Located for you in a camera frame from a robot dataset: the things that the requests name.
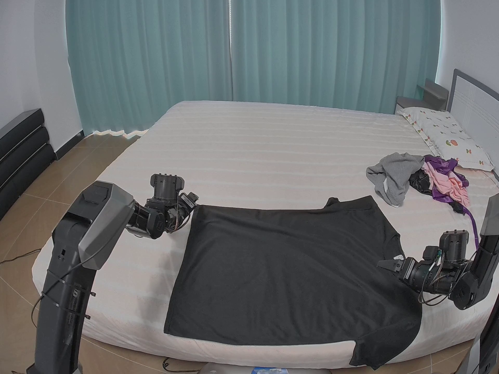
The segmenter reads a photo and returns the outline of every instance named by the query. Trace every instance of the tile floor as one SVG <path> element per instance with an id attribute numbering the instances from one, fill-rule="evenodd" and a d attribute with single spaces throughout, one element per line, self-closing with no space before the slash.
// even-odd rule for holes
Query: tile floor
<path id="1" fill-rule="evenodd" d="M 42 247 L 70 204 L 137 137 L 90 136 L 53 162 L 0 221 L 0 261 Z M 36 254 L 0 266 L 0 374 L 25 372 L 33 362 L 35 328 L 30 320 L 38 293 L 31 279 Z M 453 373 L 471 342 L 410 360 L 384 365 L 379 374 Z M 85 374 L 154 374 L 164 372 L 164 357 L 131 351 L 84 338 L 80 361 Z M 199 370 L 202 363 L 172 359 L 171 370 Z M 364 374 L 370 368 L 332 370 Z"/>

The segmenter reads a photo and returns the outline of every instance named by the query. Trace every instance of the pile of clothes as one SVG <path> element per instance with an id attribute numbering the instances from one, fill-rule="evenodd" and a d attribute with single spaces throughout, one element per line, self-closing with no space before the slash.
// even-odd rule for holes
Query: pile of clothes
<path id="1" fill-rule="evenodd" d="M 366 176 L 385 202 L 396 208 L 403 202 L 405 194 L 412 186 L 417 191 L 432 196 L 436 201 L 448 203 L 454 212 L 468 215 L 478 248 L 477 224 L 468 209 L 470 199 L 466 187 L 470 183 L 463 175 L 454 171 L 457 165 L 456 159 L 392 153 L 377 165 L 368 167 Z"/>

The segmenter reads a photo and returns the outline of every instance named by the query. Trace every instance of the gray cloth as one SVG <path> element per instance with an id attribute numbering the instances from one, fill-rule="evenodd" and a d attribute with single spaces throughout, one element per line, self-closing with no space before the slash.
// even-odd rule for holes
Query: gray cloth
<path id="1" fill-rule="evenodd" d="M 425 157 L 409 153 L 392 153 L 375 166 L 366 169 L 366 176 L 374 184 L 374 190 L 386 203 L 399 206 L 409 189 L 409 177 L 420 170 Z"/>

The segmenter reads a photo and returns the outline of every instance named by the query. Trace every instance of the curtain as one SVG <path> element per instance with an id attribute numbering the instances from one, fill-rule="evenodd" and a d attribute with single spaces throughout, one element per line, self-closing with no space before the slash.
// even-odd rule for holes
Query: curtain
<path id="1" fill-rule="evenodd" d="M 182 100 L 232 100 L 228 0 L 66 0 L 85 134 L 144 130 Z"/>
<path id="2" fill-rule="evenodd" d="M 435 79 L 440 0 L 231 0 L 235 101 L 393 113 Z"/>

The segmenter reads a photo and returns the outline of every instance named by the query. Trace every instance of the purple cloth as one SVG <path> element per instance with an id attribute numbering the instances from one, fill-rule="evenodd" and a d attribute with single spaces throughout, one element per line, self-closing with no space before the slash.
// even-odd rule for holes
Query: purple cloth
<path id="1" fill-rule="evenodd" d="M 433 168 L 443 174 L 447 175 L 450 171 L 454 171 L 454 168 L 458 165 L 458 161 L 454 158 L 449 159 L 446 161 L 443 158 L 440 157 L 434 157 L 433 155 L 425 155 L 425 162 L 427 162 L 429 165 L 433 166 Z M 454 174 L 463 182 L 464 187 L 468 187 L 470 185 L 470 182 L 460 173 L 454 172 Z M 441 203 L 452 203 L 454 200 L 452 197 L 448 196 L 447 194 L 442 194 L 439 190 L 437 190 L 436 186 L 433 186 L 432 189 L 432 196 L 435 201 L 439 201 Z M 463 212 L 468 215 L 471 219 L 471 225 L 473 226 L 473 233 L 475 236 L 475 246 L 477 247 L 478 250 L 478 231 L 477 231 L 477 224 L 475 222 L 475 218 L 471 214 L 471 212 L 463 206 Z"/>

